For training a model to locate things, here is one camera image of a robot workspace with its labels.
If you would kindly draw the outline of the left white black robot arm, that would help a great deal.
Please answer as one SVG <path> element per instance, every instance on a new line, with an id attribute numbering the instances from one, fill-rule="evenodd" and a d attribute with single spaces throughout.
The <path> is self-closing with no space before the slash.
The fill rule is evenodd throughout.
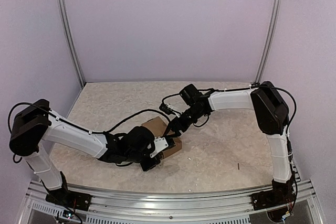
<path id="1" fill-rule="evenodd" d="M 64 206 L 73 201 L 74 195 L 67 187 L 64 174 L 55 167 L 41 141 L 73 148 L 105 163 L 119 166 L 138 163 L 144 171 L 159 164 L 160 153 L 169 146 L 166 138 L 155 137 L 143 126 L 136 126 L 129 133 L 95 132 L 67 121 L 53 111 L 45 99 L 35 103 L 18 103 L 12 108 L 22 105 L 26 109 L 7 118 L 9 148 L 26 161 L 47 192 Z"/>

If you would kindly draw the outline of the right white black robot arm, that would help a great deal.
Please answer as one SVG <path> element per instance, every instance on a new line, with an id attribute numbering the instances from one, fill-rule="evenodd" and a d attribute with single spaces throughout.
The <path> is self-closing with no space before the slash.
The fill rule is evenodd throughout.
<path id="1" fill-rule="evenodd" d="M 270 81 L 224 90 L 200 90 L 189 84 L 178 93 L 188 109 L 176 114 L 164 135 L 172 131 L 173 136 L 180 136 L 201 117 L 210 116 L 214 111 L 253 110 L 258 127 L 266 135 L 271 150 L 274 171 L 268 199 L 273 205 L 279 205 L 290 197 L 294 183 L 291 164 L 293 151 L 289 140 L 289 126 L 294 116 L 289 113 L 281 92 L 283 89 L 274 87 Z"/>

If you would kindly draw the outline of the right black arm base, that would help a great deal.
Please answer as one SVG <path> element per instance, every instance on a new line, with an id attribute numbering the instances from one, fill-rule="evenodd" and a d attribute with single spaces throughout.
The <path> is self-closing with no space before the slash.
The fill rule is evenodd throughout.
<path id="1" fill-rule="evenodd" d="M 251 201 L 254 210 L 261 210 L 280 206 L 293 202 L 295 200 L 295 194 L 292 189 L 272 189 L 267 191 L 261 191 L 251 195 Z"/>

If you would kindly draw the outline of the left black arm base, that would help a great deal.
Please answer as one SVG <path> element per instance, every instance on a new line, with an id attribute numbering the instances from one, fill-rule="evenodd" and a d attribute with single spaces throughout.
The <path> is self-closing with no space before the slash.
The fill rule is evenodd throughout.
<path id="1" fill-rule="evenodd" d="M 46 201 L 67 208 L 88 211 L 92 196 L 66 189 L 48 190 Z"/>

